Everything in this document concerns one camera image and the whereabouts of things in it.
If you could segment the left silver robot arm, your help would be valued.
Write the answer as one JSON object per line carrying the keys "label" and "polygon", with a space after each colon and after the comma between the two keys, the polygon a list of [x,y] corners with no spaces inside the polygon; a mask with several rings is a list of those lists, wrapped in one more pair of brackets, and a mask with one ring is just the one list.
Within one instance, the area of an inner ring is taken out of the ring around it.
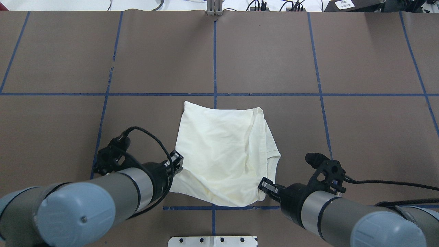
{"label": "left silver robot arm", "polygon": [[6,247],[83,247],[111,228],[156,207],[167,195],[183,156],[141,164],[129,153],[100,150],[99,178],[33,186],[1,198]]}

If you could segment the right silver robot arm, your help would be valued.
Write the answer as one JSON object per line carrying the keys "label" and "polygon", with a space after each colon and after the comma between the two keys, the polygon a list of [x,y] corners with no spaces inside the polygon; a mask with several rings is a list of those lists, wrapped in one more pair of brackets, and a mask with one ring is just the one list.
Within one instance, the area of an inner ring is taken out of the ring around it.
{"label": "right silver robot arm", "polygon": [[437,247],[438,212],[416,206],[367,206],[305,184],[262,178],[258,189],[287,219],[334,247]]}

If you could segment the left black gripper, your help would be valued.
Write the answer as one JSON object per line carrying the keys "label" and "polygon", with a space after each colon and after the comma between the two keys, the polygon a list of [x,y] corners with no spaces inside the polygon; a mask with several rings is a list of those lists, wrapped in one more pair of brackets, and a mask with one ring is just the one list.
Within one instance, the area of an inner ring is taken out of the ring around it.
{"label": "left black gripper", "polygon": [[152,198],[148,204],[148,208],[154,207],[160,203],[169,192],[171,177],[182,171],[182,163],[184,157],[173,150],[170,153],[171,161],[162,161],[161,163],[147,162],[142,164],[146,170],[153,186]]}

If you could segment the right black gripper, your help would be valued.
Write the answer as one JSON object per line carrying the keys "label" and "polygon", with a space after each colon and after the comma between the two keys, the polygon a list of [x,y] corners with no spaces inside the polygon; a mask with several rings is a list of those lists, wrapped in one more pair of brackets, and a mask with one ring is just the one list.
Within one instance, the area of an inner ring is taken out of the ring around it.
{"label": "right black gripper", "polygon": [[304,202],[310,194],[321,189],[321,186],[295,183],[285,187],[263,177],[258,189],[280,204],[281,212],[288,220],[304,228],[301,217]]}

